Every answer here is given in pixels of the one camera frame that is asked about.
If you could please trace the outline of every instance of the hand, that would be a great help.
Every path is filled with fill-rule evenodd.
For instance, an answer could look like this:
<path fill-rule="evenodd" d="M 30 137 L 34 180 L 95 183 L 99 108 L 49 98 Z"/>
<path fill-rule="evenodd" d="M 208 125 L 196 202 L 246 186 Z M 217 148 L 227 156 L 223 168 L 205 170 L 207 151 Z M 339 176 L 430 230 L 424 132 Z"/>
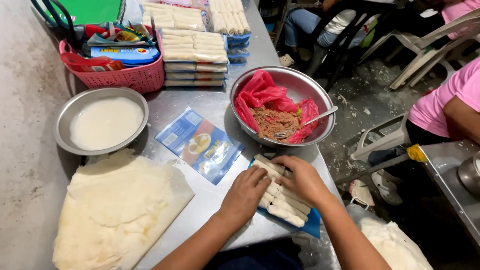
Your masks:
<path fill-rule="evenodd" d="M 289 167 L 294 175 L 293 180 L 286 177 L 276 177 L 275 181 L 308 202 L 316 204 L 319 198 L 331 195 L 317 170 L 310 163 L 294 156 L 276 157 L 272 162 L 282 163 Z"/>
<path fill-rule="evenodd" d="M 264 168 L 251 166 L 233 181 L 220 210 L 216 213 L 226 222 L 226 226 L 237 231 L 253 217 L 262 195 L 271 183 L 268 178 L 259 182 L 266 173 Z"/>

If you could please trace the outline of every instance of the metal bowl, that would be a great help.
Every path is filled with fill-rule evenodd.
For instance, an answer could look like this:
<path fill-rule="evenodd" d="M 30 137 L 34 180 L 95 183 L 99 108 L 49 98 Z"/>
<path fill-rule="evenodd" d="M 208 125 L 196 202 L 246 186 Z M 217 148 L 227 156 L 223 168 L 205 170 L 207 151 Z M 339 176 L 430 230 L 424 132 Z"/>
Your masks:
<path fill-rule="evenodd" d="M 124 142 L 102 150 L 96 151 L 89 151 L 83 150 L 76 146 L 72 140 L 70 139 L 70 123 L 72 119 L 78 115 L 78 113 L 88 104 L 97 101 L 103 98 L 113 98 L 113 97 L 123 97 L 128 98 L 131 101 L 137 103 L 144 113 L 144 119 L 142 123 L 138 127 L 137 131 L 132 134 L 128 139 Z M 58 145 L 60 145 L 63 149 L 67 150 L 68 152 L 83 155 L 83 156 L 94 156 L 94 155 L 102 155 L 106 153 L 110 153 L 113 151 L 120 150 L 126 147 L 129 143 L 131 143 L 143 130 L 147 123 L 148 119 L 148 105 L 145 98 L 140 95 L 137 91 L 132 90 L 126 87 L 102 87 L 84 91 L 75 97 L 71 98 L 60 110 L 58 114 L 55 124 L 53 127 L 53 136 L 57 141 Z"/>
<path fill-rule="evenodd" d="M 277 86 L 283 86 L 287 88 L 287 96 L 291 98 L 294 102 L 299 102 L 305 98 L 312 98 L 315 104 L 318 106 L 318 111 L 320 113 L 325 112 L 333 107 L 333 103 L 327 92 L 325 92 L 325 90 L 309 76 L 299 71 L 281 66 L 265 66 L 251 69 L 238 77 L 238 79 L 233 83 L 232 89 L 230 91 L 230 103 L 232 105 L 233 112 L 239 120 L 241 128 L 250 137 L 255 139 L 257 142 L 269 147 L 288 148 L 301 147 L 318 143 L 324 140 L 332 132 L 335 125 L 335 113 L 324 117 L 323 123 L 319 124 L 301 144 L 281 143 L 268 138 L 260 138 L 253 129 L 251 129 L 249 126 L 247 126 L 247 124 L 242 121 L 242 119 L 237 113 L 237 110 L 235 110 L 234 105 L 234 101 L 237 98 L 237 95 L 247 84 L 247 82 L 251 80 L 253 74 L 257 69 L 267 71 L 268 73 L 270 73 L 273 81 Z"/>
<path fill-rule="evenodd" d="M 458 177 L 463 185 L 474 195 L 480 196 L 480 171 L 477 162 L 480 162 L 480 152 L 462 162 L 458 167 Z"/>

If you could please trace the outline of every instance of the ground meat filling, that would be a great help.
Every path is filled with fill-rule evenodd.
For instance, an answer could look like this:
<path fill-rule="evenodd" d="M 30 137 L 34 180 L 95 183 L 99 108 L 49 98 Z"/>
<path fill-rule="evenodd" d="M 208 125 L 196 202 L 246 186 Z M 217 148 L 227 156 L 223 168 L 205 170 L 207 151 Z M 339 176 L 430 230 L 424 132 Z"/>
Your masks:
<path fill-rule="evenodd" d="M 253 114 L 253 118 L 260 127 L 258 132 L 260 138 L 267 137 L 279 142 L 285 142 L 288 137 L 284 139 L 276 139 L 273 137 L 273 133 L 283 132 L 287 129 L 295 131 L 300 125 L 300 117 L 295 113 L 279 112 L 267 109 L 265 106 L 261 106 L 260 108 L 250 108 L 250 112 Z"/>

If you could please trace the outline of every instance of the person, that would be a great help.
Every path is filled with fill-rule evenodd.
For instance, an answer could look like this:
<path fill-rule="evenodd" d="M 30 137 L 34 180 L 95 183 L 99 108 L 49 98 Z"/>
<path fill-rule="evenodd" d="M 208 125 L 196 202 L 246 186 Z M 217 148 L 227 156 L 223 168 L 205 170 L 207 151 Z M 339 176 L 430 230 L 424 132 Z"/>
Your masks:
<path fill-rule="evenodd" d="M 374 42 L 392 30 L 423 37 L 468 12 L 480 8 L 480 0 L 414 0 L 393 11 L 375 28 Z M 449 33 L 432 43 L 439 49 L 469 31 L 468 27 Z"/>
<path fill-rule="evenodd" d="M 327 12 L 338 0 L 324 0 L 323 11 Z M 381 3 L 393 3 L 394 0 L 372 0 L 374 2 Z M 348 24 L 355 18 L 355 12 L 353 10 L 344 10 L 335 16 L 330 21 L 325 29 L 320 33 L 317 38 L 318 43 L 322 47 L 329 47 L 333 44 L 336 37 L 348 26 Z M 370 29 L 370 24 L 375 20 L 376 16 L 370 18 L 365 23 L 367 29 Z M 321 21 L 321 18 L 314 13 L 301 8 L 294 8 L 288 12 L 285 19 L 285 45 L 290 49 L 287 52 L 290 57 L 297 63 L 302 63 L 300 54 L 298 52 L 298 32 L 297 27 L 303 30 L 307 34 L 311 34 L 317 24 Z M 365 27 L 360 29 L 354 36 L 348 49 L 357 46 L 367 36 Z"/>
<path fill-rule="evenodd" d="M 445 84 L 421 97 L 410 110 L 405 124 L 411 143 L 423 146 L 471 139 L 480 144 L 479 85 L 480 57 L 477 57 L 455 72 Z M 418 191 L 419 197 L 425 196 L 424 190 L 427 188 L 420 188 L 420 185 L 431 185 L 427 183 L 430 178 L 421 165 L 412 160 L 388 167 L 384 171 L 388 174 L 372 174 L 372 180 L 377 186 L 391 185 L 391 176 L 403 180 L 414 179 L 403 184 L 404 189 L 408 190 L 406 195 L 392 194 L 392 197 L 397 198 L 397 203 L 393 205 L 399 205 L 402 200 L 398 197 L 410 196 L 412 190 Z"/>
<path fill-rule="evenodd" d="M 286 186 L 308 200 L 322 216 L 340 266 L 344 270 L 389 270 L 390 267 L 375 247 L 348 216 L 340 201 L 328 191 L 316 169 L 294 156 L 281 156 L 272 160 L 289 167 L 294 179 L 279 178 L 276 182 Z M 225 195 L 220 209 L 183 244 L 168 254 L 152 270 L 202 269 L 227 240 L 255 214 L 260 198 L 271 180 L 259 182 L 266 170 L 251 166 L 242 171 Z M 238 262 L 223 269 L 271 269 L 251 260 L 241 267 Z"/>

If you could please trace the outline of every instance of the basket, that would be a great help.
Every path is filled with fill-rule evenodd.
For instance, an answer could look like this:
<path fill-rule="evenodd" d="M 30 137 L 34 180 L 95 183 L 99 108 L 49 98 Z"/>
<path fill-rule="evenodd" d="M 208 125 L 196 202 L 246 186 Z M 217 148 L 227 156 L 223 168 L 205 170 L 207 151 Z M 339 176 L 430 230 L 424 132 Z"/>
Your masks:
<path fill-rule="evenodd" d="M 145 27 L 152 34 L 152 28 L 149 26 Z M 70 69 L 67 65 L 65 66 L 86 84 L 89 89 L 99 86 L 125 86 L 138 91 L 140 94 L 156 91 L 162 87 L 165 80 L 161 36 L 158 32 L 156 36 L 160 47 L 160 57 L 155 62 L 145 66 L 104 72 L 78 72 Z M 66 51 L 78 53 L 65 39 L 60 42 L 59 51 L 60 53 Z"/>

